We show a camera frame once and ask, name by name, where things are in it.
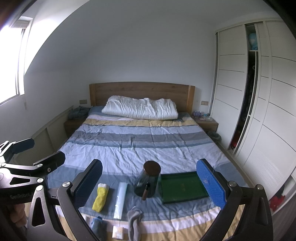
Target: wooden nightstand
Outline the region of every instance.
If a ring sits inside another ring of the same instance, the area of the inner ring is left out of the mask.
[[[67,120],[64,123],[65,131],[67,134],[67,137],[70,138],[72,134],[82,125],[82,123],[86,119],[81,119],[81,120]]]
[[[208,131],[217,131],[218,123],[213,120],[200,120],[197,117],[192,117],[194,121],[204,130],[204,132]]]

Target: clothes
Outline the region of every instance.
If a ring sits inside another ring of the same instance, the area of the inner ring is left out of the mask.
[[[91,230],[100,241],[107,240],[107,222],[104,221],[102,217],[98,216],[97,218],[94,218],[91,223]]]
[[[130,241],[140,241],[141,233],[139,229],[139,222],[141,220],[142,211],[133,207],[128,211],[128,238]]]
[[[69,112],[68,119],[69,120],[86,119],[88,113],[89,113],[89,108],[79,106]]]
[[[258,50],[256,33],[249,34],[249,41],[250,41],[250,44],[252,45],[252,50]]]
[[[96,197],[92,209],[96,212],[100,212],[105,205],[106,197],[108,194],[109,186],[107,184],[98,184],[98,196]]]

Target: crumpled dark clothing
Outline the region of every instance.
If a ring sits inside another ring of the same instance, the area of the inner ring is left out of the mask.
[[[69,120],[86,119],[88,113],[89,113],[88,107],[79,106],[69,112],[68,119]]]

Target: wardrobe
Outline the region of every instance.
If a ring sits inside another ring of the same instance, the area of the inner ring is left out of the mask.
[[[268,199],[284,185],[276,213],[296,193],[296,40],[281,20],[223,29],[217,39],[211,117],[220,144]]]

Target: window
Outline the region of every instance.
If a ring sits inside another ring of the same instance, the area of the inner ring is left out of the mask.
[[[18,72],[22,37],[27,26],[24,22],[17,21],[14,26],[4,26],[0,31],[0,104],[20,95]]]

